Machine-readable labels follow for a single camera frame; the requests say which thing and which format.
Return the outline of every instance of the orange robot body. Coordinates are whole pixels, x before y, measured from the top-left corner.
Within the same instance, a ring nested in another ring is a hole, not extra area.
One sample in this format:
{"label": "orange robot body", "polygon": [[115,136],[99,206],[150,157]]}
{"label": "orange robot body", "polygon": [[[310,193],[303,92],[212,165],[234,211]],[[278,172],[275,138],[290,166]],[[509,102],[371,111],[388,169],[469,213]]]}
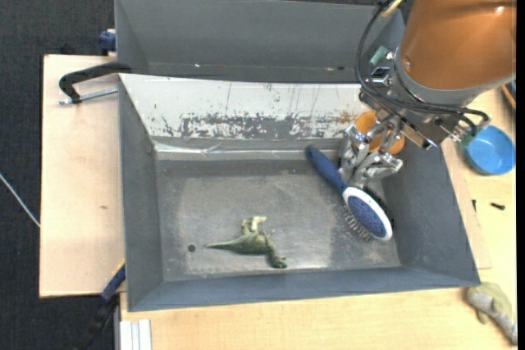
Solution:
{"label": "orange robot body", "polygon": [[407,76],[444,90],[510,81],[516,6],[517,0],[415,0],[399,50]]}

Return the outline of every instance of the metal clamp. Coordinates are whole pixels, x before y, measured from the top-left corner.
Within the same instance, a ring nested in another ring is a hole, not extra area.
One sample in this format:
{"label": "metal clamp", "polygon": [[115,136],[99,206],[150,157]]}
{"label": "metal clamp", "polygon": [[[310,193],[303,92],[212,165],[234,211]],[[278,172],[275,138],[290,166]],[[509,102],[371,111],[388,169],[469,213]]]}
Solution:
{"label": "metal clamp", "polygon": [[76,92],[73,84],[78,84],[86,80],[99,78],[102,76],[110,75],[112,73],[131,73],[131,67],[118,61],[111,61],[104,63],[99,66],[90,67],[88,69],[74,71],[61,77],[58,82],[60,89],[70,98],[70,100],[60,101],[59,103],[74,103],[79,104],[85,99],[96,98],[98,96],[107,95],[112,92],[103,91],[102,94],[91,93],[81,96]]}

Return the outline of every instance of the brush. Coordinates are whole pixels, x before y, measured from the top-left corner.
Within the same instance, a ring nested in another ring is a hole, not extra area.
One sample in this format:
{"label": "brush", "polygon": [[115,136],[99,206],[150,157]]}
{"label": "brush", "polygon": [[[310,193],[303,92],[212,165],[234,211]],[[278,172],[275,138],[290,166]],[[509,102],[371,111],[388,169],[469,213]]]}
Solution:
{"label": "brush", "polygon": [[341,178],[336,166],[314,146],[306,148],[308,160],[319,173],[337,188],[349,210],[347,221],[350,229],[363,239],[375,238],[388,241],[392,237],[392,226],[385,212],[370,194],[349,187]]}

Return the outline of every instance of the white wire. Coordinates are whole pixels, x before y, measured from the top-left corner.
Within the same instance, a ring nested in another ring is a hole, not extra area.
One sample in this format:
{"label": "white wire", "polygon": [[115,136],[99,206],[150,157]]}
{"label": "white wire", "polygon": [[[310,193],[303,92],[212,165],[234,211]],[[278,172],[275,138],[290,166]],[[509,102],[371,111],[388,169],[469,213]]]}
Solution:
{"label": "white wire", "polygon": [[9,189],[9,191],[11,191],[13,193],[13,195],[15,196],[16,200],[18,201],[18,203],[22,206],[22,208],[25,210],[25,212],[27,213],[27,215],[31,218],[31,220],[34,222],[35,225],[37,225],[38,227],[40,227],[40,222],[37,220],[36,217],[34,217],[34,214],[31,212],[31,210],[25,205],[25,203],[22,201],[22,199],[20,198],[20,196],[16,193],[15,189],[11,186],[11,184],[9,184],[7,182],[7,180],[4,178],[4,176],[2,175],[2,172],[0,172],[0,179],[3,181],[3,183],[7,186],[7,188]]}

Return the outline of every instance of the blue brush handle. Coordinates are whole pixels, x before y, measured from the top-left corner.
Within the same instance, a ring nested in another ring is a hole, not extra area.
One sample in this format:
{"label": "blue brush handle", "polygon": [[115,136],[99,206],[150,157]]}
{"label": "blue brush handle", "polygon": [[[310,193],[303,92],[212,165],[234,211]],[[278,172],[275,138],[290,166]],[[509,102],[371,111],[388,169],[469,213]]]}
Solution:
{"label": "blue brush handle", "polygon": [[330,181],[341,194],[348,188],[336,166],[331,163],[330,159],[323,152],[314,146],[308,146],[306,148],[306,156],[319,173]]}

